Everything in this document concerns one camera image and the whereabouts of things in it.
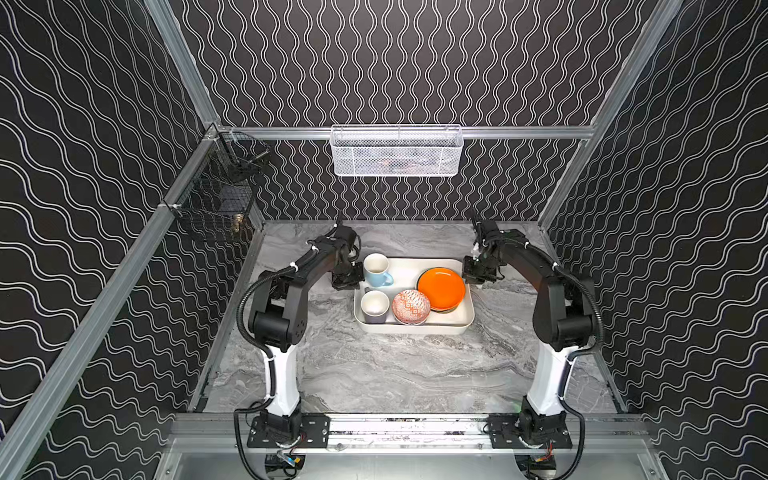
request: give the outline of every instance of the bowl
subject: bowl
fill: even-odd
[[[453,311],[467,292],[462,276],[443,266],[422,273],[416,280],[416,289],[427,296],[432,310],[440,313]]]
[[[392,313],[398,322],[405,325],[424,323],[431,309],[429,298],[418,290],[403,290],[392,301]]]

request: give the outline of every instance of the black mounting plate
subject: black mounting plate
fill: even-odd
[[[491,446],[494,449],[540,449],[546,448],[540,445],[526,445],[520,440],[520,432],[516,425],[518,414],[491,414],[484,430],[491,437]],[[573,447],[568,431],[557,431],[551,437],[553,449],[570,449]]]
[[[331,419],[322,413],[303,413],[300,432],[304,440],[296,445],[297,449],[324,449],[328,447],[328,431]],[[266,432],[259,427],[259,418],[253,419],[248,434],[249,449],[274,449],[277,444],[266,437]]]

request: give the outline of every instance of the light blue mug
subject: light blue mug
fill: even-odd
[[[394,279],[386,271],[389,269],[389,259],[381,253],[371,253],[362,262],[362,268],[365,270],[366,282],[370,286],[388,286],[392,285]]]

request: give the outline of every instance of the red and white bowl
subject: red and white bowl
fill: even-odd
[[[392,301],[395,318],[406,325],[424,323],[431,309],[427,296],[418,290],[403,290]]]

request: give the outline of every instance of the black patterned wall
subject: black patterned wall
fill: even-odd
[[[196,243],[172,226],[24,478],[153,478],[247,250]]]
[[[0,0],[0,439],[202,134],[139,0]]]
[[[585,125],[654,0],[171,0],[223,123]]]
[[[768,478],[768,3],[688,0],[551,228],[673,480]]]
[[[238,134],[235,154],[253,151]],[[271,220],[536,220],[576,140],[466,141],[454,177],[338,177],[328,142],[280,141],[259,184],[257,203]]]

